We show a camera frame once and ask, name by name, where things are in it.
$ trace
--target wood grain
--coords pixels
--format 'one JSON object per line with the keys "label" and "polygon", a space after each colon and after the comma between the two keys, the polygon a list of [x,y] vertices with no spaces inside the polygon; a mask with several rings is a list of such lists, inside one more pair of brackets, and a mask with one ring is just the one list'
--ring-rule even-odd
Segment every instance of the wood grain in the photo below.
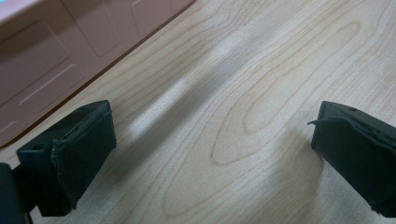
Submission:
{"label": "wood grain", "polygon": [[310,148],[323,100],[396,126],[396,1],[197,0],[14,145],[108,99],[118,147],[35,223],[396,223]]}

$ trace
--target pink drawer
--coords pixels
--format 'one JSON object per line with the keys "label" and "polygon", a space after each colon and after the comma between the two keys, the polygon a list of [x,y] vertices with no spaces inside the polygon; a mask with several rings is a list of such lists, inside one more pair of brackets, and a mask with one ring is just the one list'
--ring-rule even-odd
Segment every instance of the pink drawer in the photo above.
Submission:
{"label": "pink drawer", "polygon": [[193,0],[5,0],[3,146]]}

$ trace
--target black object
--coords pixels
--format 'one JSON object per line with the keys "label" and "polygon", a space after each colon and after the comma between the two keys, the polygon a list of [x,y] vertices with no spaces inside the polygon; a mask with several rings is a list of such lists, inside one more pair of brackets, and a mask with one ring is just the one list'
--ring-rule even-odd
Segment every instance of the black object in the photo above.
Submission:
{"label": "black object", "polygon": [[36,205],[43,217],[76,209],[116,144],[108,101],[84,105],[51,126],[18,149],[21,165],[12,173],[0,163],[0,223],[31,222]]}
{"label": "black object", "polygon": [[372,209],[396,217],[396,129],[347,105],[323,102],[311,147]]}

